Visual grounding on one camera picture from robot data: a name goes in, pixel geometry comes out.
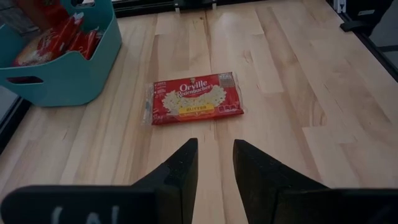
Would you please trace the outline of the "teal plastic basket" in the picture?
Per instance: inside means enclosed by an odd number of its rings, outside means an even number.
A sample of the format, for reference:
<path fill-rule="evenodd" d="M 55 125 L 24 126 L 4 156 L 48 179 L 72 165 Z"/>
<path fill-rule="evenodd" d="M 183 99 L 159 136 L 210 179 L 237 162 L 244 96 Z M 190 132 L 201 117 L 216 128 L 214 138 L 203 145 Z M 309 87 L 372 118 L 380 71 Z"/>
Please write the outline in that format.
<path fill-rule="evenodd" d="M 94 100 L 103 90 L 121 48 L 121 33 L 111 0 L 95 0 L 94 6 L 75 7 L 60 0 L 69 14 L 84 13 L 82 29 L 99 28 L 103 35 L 93 56 L 69 52 L 41 65 L 13 67 L 12 61 L 26 41 L 11 27 L 0 27 L 0 86 L 33 105 L 76 106 Z"/>

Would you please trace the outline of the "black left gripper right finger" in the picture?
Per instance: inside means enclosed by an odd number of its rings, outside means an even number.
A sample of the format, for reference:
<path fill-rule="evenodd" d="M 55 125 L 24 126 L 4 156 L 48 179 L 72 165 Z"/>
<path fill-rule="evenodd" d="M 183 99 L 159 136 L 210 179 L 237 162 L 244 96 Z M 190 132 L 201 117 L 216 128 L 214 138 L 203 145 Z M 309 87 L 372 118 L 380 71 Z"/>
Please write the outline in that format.
<path fill-rule="evenodd" d="M 398 189 L 331 189 L 241 139 L 233 164 L 249 224 L 398 224 Z"/>

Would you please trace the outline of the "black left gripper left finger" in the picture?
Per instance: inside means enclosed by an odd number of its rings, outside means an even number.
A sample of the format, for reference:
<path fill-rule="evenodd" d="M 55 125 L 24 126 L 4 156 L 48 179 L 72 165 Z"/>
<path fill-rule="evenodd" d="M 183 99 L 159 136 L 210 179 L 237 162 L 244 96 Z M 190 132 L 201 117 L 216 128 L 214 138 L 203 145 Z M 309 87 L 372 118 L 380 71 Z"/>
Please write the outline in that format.
<path fill-rule="evenodd" d="M 198 140 L 132 185 L 29 185 L 0 204 L 4 224 L 191 224 Z"/>

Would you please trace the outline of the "red Orville popcorn bag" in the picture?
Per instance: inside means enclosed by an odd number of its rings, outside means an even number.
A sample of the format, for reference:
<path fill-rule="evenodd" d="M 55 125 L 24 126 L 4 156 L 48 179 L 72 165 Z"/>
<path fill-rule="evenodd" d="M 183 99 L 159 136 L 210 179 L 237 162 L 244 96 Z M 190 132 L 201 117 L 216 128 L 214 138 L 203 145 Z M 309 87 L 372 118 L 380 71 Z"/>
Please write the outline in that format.
<path fill-rule="evenodd" d="M 63 55 L 79 32 L 83 20 L 83 12 L 74 13 L 55 27 L 46 30 L 24 47 L 12 65 L 15 67 L 38 65 Z"/>
<path fill-rule="evenodd" d="M 146 86 L 144 122 L 151 125 L 243 113 L 241 90 L 234 72 L 159 81 Z"/>
<path fill-rule="evenodd" d="M 98 27 L 89 32 L 83 32 L 80 30 L 69 44 L 67 52 L 79 52 L 86 60 L 89 60 L 96 50 L 102 35 L 103 32 L 99 31 Z"/>

